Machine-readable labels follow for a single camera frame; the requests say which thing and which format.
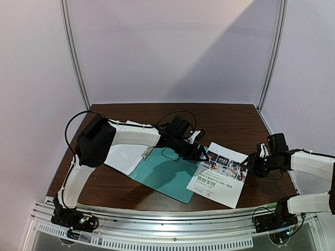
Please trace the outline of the colourful printed brochure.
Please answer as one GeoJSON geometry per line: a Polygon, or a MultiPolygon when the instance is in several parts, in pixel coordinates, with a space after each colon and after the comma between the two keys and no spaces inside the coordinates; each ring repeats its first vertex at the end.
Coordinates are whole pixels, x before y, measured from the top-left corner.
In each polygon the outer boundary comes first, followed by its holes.
{"type": "Polygon", "coordinates": [[[247,155],[212,142],[209,161],[201,162],[187,189],[229,208],[237,207],[248,171],[240,170],[247,155]]]}

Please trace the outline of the teal file folder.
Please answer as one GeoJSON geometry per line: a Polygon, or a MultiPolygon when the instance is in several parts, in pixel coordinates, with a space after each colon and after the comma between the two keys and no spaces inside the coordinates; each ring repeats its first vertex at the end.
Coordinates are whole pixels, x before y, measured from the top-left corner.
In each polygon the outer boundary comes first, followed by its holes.
{"type": "Polygon", "coordinates": [[[153,149],[129,177],[181,203],[189,204],[193,192],[187,189],[200,163],[180,158],[172,149],[153,149]]]}

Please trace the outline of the metal folder clip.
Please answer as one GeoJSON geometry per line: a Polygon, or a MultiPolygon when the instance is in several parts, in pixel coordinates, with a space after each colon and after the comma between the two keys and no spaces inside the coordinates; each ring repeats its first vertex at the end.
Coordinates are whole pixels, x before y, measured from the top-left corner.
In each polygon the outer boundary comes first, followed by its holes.
{"type": "Polygon", "coordinates": [[[145,160],[145,159],[151,154],[152,151],[153,151],[153,147],[152,147],[152,146],[148,147],[148,148],[141,154],[142,160],[145,160]]]}

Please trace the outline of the white printed text sheets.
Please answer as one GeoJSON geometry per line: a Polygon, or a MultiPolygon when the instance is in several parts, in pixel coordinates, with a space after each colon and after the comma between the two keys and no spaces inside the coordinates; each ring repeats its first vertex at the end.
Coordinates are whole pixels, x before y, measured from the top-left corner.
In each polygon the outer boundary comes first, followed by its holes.
{"type": "Polygon", "coordinates": [[[142,160],[141,154],[150,146],[156,146],[160,135],[156,128],[132,121],[111,120],[116,129],[112,145],[104,164],[130,175],[142,160]]]}

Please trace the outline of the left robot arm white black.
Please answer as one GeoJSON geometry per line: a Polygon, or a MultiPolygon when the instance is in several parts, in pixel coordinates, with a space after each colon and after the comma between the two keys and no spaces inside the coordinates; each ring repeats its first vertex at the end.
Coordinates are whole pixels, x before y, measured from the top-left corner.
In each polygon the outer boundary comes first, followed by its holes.
{"type": "Polygon", "coordinates": [[[187,161],[205,162],[209,157],[198,140],[204,130],[181,116],[165,124],[138,124],[107,119],[97,114],[84,128],[71,148],[72,162],[64,182],[53,203],[58,219],[67,227],[78,222],[75,212],[79,196],[95,168],[107,158],[111,146],[144,145],[153,148],[172,149],[187,161]]]}

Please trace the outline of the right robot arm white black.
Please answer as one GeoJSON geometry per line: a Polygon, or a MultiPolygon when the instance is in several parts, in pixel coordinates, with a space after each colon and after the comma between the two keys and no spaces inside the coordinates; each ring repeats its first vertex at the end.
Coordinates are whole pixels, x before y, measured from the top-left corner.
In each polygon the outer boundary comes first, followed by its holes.
{"type": "Polygon", "coordinates": [[[267,143],[258,144],[257,151],[243,160],[240,167],[259,178],[267,177],[274,170],[307,173],[328,180],[331,188],[319,194],[284,197],[277,202],[273,213],[264,220],[254,221],[254,224],[267,230],[271,227],[278,229],[293,224],[297,214],[334,214],[334,156],[305,149],[290,150],[283,133],[268,136],[267,143]]]}

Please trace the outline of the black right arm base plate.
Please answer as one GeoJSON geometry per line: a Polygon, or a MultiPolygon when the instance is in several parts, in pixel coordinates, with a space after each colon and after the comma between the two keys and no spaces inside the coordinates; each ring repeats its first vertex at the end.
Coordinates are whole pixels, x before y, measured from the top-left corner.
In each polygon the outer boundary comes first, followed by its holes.
{"type": "Polygon", "coordinates": [[[298,225],[295,214],[288,212],[268,212],[267,214],[252,215],[252,223],[257,233],[270,232],[274,230],[285,230],[290,226],[298,225]]]}

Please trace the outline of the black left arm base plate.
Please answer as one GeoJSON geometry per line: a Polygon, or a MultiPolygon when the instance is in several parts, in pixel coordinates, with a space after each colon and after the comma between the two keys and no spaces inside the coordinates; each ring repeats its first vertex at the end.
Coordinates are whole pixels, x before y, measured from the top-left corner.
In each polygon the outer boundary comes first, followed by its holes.
{"type": "Polygon", "coordinates": [[[75,209],[54,210],[51,223],[64,226],[75,231],[92,233],[98,228],[99,220],[88,212],[81,212],[75,209]]]}

